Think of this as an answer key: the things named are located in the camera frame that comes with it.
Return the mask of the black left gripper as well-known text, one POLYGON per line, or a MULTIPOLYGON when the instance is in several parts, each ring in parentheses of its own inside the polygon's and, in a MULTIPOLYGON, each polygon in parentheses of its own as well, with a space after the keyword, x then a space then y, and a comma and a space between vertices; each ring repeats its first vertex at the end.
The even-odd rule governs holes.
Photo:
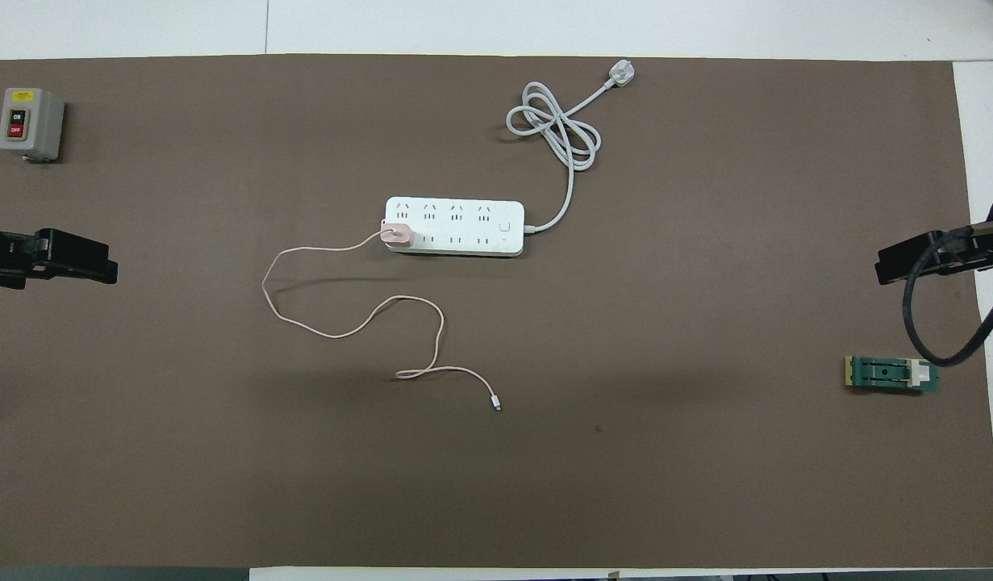
POLYGON ((0 232, 0 287, 24 288, 28 279, 38 277, 117 283, 119 264, 111 260, 108 244, 61 229, 42 228, 38 236, 0 232), (36 246, 38 276, 34 270, 36 246))

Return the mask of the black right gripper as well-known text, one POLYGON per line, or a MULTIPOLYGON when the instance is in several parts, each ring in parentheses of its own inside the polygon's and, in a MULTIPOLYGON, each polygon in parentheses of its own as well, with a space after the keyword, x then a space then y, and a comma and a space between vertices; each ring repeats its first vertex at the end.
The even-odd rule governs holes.
MULTIPOLYGON (((880 249, 875 264, 878 284, 888 286, 906 280, 924 251, 945 234, 946 232, 924 232, 880 249)), ((920 275, 958 274, 993 268, 993 228, 957 228, 947 234, 954 239, 949 244, 948 254, 943 246, 935 249, 924 263, 920 275)))

